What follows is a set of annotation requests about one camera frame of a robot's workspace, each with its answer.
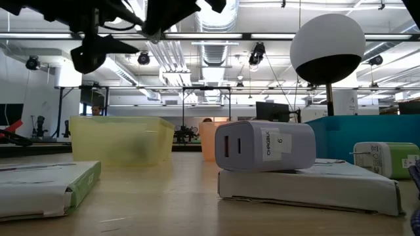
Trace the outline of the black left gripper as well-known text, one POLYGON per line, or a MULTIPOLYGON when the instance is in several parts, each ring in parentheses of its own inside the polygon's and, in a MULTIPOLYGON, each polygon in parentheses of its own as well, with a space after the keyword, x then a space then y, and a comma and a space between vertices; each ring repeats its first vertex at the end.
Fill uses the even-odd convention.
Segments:
MULTIPOLYGON (((196 0, 148 0, 145 22, 134 12, 128 0, 42 0, 42 14, 47 21, 58 21, 69 26, 74 33, 94 32, 99 27, 117 31, 107 26, 120 18, 130 26, 119 31, 131 30, 144 24, 144 34, 159 38, 160 35, 184 18, 200 11, 196 0)), ((81 46, 70 51, 76 71, 88 74, 98 69, 108 54, 136 54, 134 46, 114 39, 111 35, 87 36, 81 46)))

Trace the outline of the white usb wall charger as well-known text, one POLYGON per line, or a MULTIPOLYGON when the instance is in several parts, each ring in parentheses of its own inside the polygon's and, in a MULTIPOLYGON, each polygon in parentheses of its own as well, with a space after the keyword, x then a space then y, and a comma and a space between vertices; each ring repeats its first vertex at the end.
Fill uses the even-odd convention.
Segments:
POLYGON ((236 121, 215 131, 215 160, 231 171, 268 172, 310 168, 316 137, 304 123, 236 121))

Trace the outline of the white box green edge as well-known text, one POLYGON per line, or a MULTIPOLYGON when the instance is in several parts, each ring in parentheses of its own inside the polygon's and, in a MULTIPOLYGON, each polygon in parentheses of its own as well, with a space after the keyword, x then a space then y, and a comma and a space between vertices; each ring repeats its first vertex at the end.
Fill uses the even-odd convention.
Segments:
POLYGON ((72 213, 101 169, 99 161, 0 165, 0 222, 72 213))

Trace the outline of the white cardboard box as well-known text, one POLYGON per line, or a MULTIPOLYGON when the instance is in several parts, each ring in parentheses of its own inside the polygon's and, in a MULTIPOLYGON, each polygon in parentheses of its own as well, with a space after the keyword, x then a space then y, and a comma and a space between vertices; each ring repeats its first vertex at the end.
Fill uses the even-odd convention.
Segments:
POLYGON ((223 199, 319 207, 389 216, 404 213, 398 182, 342 160, 318 159, 289 172, 221 170, 223 199))

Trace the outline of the green and white charger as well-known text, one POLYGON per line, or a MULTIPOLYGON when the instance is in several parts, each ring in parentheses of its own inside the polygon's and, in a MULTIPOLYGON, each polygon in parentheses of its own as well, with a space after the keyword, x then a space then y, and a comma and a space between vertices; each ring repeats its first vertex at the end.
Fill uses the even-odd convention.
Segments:
POLYGON ((353 147, 356 166, 390 179, 409 179, 409 167, 420 160, 420 148, 406 142, 358 142, 353 147))

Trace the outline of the black monitor on arm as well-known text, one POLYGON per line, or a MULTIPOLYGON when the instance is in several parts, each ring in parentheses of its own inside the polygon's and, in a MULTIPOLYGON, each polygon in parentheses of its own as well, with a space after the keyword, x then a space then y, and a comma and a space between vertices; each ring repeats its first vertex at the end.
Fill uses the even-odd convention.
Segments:
POLYGON ((301 110, 291 111, 287 104, 270 102, 256 102, 256 120, 288 123, 293 116, 296 122, 301 123, 301 110))

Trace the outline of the translucent yellow plastic bin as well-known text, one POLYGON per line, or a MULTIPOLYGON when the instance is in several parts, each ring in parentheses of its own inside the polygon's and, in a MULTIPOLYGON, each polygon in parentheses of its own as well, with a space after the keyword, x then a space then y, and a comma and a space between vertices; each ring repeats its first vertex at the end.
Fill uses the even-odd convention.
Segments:
POLYGON ((160 117, 73 116, 69 128, 74 161, 140 167, 171 158, 175 126, 160 117))

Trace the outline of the translucent orange plastic bin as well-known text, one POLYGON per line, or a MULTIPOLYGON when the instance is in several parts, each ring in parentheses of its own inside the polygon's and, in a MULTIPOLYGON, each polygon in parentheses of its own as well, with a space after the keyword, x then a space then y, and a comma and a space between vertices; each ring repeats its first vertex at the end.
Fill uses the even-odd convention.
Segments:
POLYGON ((204 121, 199 124, 199 135, 201 138, 201 150, 204 161, 215 162, 215 133, 216 129, 229 123, 229 121, 204 121))

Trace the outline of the teal plastic bin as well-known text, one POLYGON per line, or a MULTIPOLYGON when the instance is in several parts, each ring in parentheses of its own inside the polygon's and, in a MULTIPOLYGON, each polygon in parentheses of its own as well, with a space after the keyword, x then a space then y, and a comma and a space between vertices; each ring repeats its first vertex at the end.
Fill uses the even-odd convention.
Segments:
POLYGON ((335 115, 307 121, 319 159, 353 163, 358 142, 409 142, 420 147, 420 115, 335 115))

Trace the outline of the red and black tool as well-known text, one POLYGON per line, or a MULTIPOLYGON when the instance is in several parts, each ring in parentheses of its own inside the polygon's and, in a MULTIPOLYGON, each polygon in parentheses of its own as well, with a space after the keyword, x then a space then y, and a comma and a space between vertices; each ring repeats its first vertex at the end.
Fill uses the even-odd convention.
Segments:
POLYGON ((20 128, 22 125, 23 122, 18 120, 5 129, 0 129, 0 144, 14 144, 24 147, 31 146, 33 142, 30 139, 16 133, 17 128, 20 128))

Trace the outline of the silver ceiling duct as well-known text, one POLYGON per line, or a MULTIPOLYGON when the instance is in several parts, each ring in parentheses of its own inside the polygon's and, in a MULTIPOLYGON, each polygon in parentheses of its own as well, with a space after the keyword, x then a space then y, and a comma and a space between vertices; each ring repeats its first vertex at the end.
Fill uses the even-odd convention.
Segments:
MULTIPOLYGON (((221 13, 211 9, 205 0, 198 0, 201 10, 195 13, 198 32, 227 33, 234 31, 238 17, 240 0, 226 0, 226 6, 221 13)), ((229 45, 221 45, 216 41, 203 41, 199 46, 201 56, 201 78, 206 86, 220 87, 224 79, 229 45)))

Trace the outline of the black background workbench frame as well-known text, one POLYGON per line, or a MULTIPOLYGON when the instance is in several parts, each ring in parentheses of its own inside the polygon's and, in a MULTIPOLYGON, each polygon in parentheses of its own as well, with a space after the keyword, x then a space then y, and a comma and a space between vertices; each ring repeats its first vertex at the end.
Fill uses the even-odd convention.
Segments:
POLYGON ((233 87, 211 87, 211 86, 200 86, 200 87, 154 87, 154 86, 109 87, 109 86, 98 86, 98 85, 96 85, 96 86, 79 85, 77 87, 55 87, 55 88, 60 91, 59 92, 59 102, 58 102, 57 126, 56 126, 56 131, 54 133, 57 138, 60 136, 59 132, 60 132, 60 128, 61 128, 63 99, 64 99, 65 96, 67 96, 69 93, 71 93, 71 91, 74 90, 74 89, 77 89, 77 90, 105 89, 106 90, 105 104, 104 104, 105 115, 107 115, 108 107, 110 107, 109 99, 110 99, 110 91, 111 90, 140 90, 140 89, 164 90, 164 91, 166 91, 166 90, 181 90, 182 91, 182 110, 183 111, 184 111, 184 107, 185 107, 185 103, 184 103, 185 96, 184 95, 185 95, 186 90, 190 90, 191 92, 194 92, 195 90, 201 90, 201 91, 227 90, 228 91, 228 100, 229 100, 229 104, 228 104, 229 120, 231 120, 231 118, 232 118, 231 95, 232 95, 233 87))

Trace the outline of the black wall screen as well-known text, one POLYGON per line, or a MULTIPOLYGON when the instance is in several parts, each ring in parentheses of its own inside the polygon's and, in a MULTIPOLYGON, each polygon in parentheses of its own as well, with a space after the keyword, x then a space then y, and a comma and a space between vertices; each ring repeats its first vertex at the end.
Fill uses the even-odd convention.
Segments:
POLYGON ((9 126, 21 120, 23 104, 0 104, 0 126, 9 126))

